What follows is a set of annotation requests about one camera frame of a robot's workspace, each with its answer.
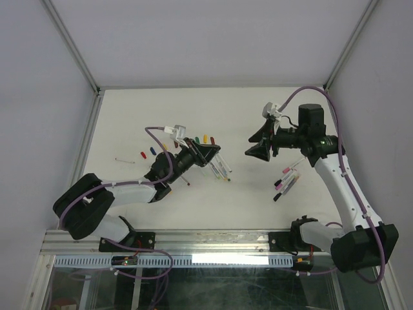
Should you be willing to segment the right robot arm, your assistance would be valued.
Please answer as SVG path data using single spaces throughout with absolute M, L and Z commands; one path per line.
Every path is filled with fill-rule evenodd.
M 342 228 L 331 228 L 315 218 L 302 216 L 290 226 L 287 251 L 306 251 L 311 245 L 331 255 L 342 273 L 367 267 L 384 267 L 399 238 L 393 224 L 385 224 L 361 193 L 337 136 L 326 133 L 324 110 L 318 104 L 298 108 L 298 124 L 281 127 L 282 113 L 267 103 L 264 125 L 249 138 L 245 155 L 269 161 L 281 148 L 297 149 L 315 169 L 333 199 Z

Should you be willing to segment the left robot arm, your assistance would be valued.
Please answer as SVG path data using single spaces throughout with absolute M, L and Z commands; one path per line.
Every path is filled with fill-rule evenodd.
M 74 240 L 96 236 L 112 240 L 122 251 L 133 248 L 135 229 L 120 216 L 108 214 L 111 207 L 131 203 L 155 203 L 170 192 L 170 185 L 194 165 L 204 167 L 219 154 L 219 145 L 197 143 L 185 138 L 177 154 L 159 153 L 141 178 L 105 183 L 94 173 L 85 174 L 53 205 L 60 227 Z

